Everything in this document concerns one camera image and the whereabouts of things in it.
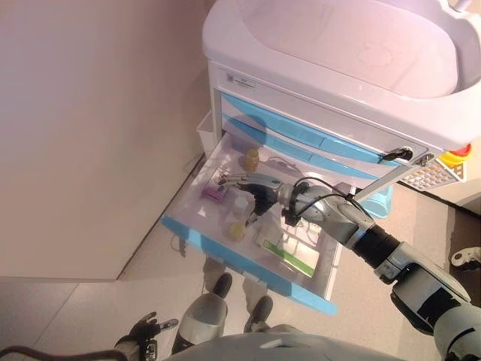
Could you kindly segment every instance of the wall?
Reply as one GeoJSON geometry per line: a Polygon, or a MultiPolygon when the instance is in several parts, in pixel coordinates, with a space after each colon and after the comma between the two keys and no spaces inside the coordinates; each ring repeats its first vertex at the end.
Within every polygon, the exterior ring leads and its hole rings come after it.
{"type": "Polygon", "coordinates": [[[211,2],[0,2],[0,277],[120,273],[201,152],[211,2]]]}

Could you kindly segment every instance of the plastic container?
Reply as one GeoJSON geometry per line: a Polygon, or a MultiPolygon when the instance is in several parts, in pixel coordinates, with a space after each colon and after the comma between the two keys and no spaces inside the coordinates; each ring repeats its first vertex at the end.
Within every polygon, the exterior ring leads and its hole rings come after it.
{"type": "Polygon", "coordinates": [[[429,162],[401,179],[417,190],[432,190],[447,184],[466,181],[466,163],[449,167],[440,159],[429,162]]]}
{"type": "Polygon", "coordinates": [[[202,147],[206,156],[209,156],[216,147],[216,142],[213,136],[212,112],[209,111],[205,118],[197,127],[197,133],[201,137],[202,147]]]}
{"type": "Polygon", "coordinates": [[[362,207],[374,218],[384,219],[389,216],[391,211],[392,185],[373,194],[368,199],[361,202],[362,207]]]}

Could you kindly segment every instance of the white cart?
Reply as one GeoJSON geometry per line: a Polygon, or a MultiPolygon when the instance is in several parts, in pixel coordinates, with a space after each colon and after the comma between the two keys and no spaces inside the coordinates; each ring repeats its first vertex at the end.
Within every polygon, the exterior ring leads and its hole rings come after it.
{"type": "Polygon", "coordinates": [[[256,146],[259,172],[321,177],[362,189],[362,200],[463,147],[481,135],[480,29],[477,15],[444,0],[218,0],[203,32],[217,146],[162,222],[272,290],[333,313],[335,240],[319,237],[307,276],[262,252],[255,228],[229,240],[228,200],[215,205],[202,188],[219,166],[242,172],[239,159],[256,146]]]}

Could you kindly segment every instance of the cable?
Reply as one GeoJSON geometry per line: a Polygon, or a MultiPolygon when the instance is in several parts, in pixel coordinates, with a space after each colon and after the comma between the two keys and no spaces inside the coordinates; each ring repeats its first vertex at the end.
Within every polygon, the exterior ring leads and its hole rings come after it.
{"type": "Polygon", "coordinates": [[[322,180],[321,178],[317,178],[317,177],[302,177],[302,178],[299,178],[297,179],[297,181],[294,183],[294,188],[300,184],[300,182],[302,181],[305,181],[305,180],[308,180],[308,179],[314,179],[315,181],[318,181],[326,186],[328,186],[329,188],[331,188],[332,190],[335,190],[336,192],[338,192],[339,194],[341,194],[342,196],[347,196],[346,193],[344,192],[341,192],[338,188],[336,188],[335,186],[329,184],[328,182],[326,182],[325,180],[322,180]]]}
{"type": "Polygon", "coordinates": [[[315,205],[318,201],[322,201],[323,199],[325,198],[328,198],[328,197],[341,197],[343,199],[346,199],[344,196],[342,196],[341,194],[336,194],[336,193],[332,193],[332,194],[327,194],[325,196],[319,196],[317,198],[315,198],[312,202],[309,202],[307,203],[295,216],[296,217],[299,217],[301,216],[305,211],[307,211],[309,208],[311,208],[313,205],[315,205]]]}
{"type": "Polygon", "coordinates": [[[317,197],[316,199],[314,199],[312,202],[308,203],[307,205],[305,205],[297,214],[296,214],[296,217],[299,217],[301,216],[305,211],[307,211],[307,209],[309,209],[310,207],[312,207],[313,205],[315,205],[318,201],[321,201],[323,200],[324,198],[328,198],[328,197],[331,197],[331,196],[339,196],[341,198],[344,198],[346,199],[349,203],[351,203],[354,207],[358,208],[362,213],[364,213],[366,216],[368,216],[370,219],[373,219],[373,217],[365,210],[364,207],[362,207],[362,205],[359,204],[359,202],[357,202],[355,199],[352,198],[352,195],[350,194],[346,194],[344,192],[341,192],[337,187],[334,187],[333,185],[331,185],[330,183],[326,182],[325,180],[322,180],[321,178],[317,178],[317,177],[302,177],[302,178],[299,178],[296,180],[296,182],[294,183],[294,188],[297,187],[297,185],[300,184],[300,182],[302,181],[305,181],[305,180],[308,180],[308,179],[313,179],[315,181],[318,181],[328,187],[330,187],[332,190],[336,191],[337,193],[339,194],[336,194],[336,193],[332,193],[332,194],[328,194],[326,196],[320,196],[320,197],[317,197]]]}
{"type": "Polygon", "coordinates": [[[39,359],[40,361],[95,361],[97,359],[115,359],[116,361],[128,361],[124,353],[118,350],[106,350],[91,353],[79,353],[71,356],[57,356],[49,353],[40,352],[30,347],[25,346],[10,346],[0,350],[0,359],[9,353],[20,353],[22,355],[31,357],[32,359],[39,359]]]}

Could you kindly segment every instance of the black joint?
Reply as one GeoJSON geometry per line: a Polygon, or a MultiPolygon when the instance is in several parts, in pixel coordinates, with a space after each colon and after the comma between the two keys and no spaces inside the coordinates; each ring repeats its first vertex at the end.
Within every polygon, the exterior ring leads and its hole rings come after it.
{"type": "Polygon", "coordinates": [[[307,188],[309,188],[308,182],[300,182],[291,192],[291,199],[289,200],[289,208],[284,208],[281,211],[281,215],[285,218],[285,222],[288,226],[297,226],[301,216],[295,213],[295,203],[297,201],[298,195],[304,193],[307,188]]]}
{"type": "Polygon", "coordinates": [[[379,226],[372,226],[352,249],[372,268],[377,268],[398,247],[399,241],[379,226]]]}

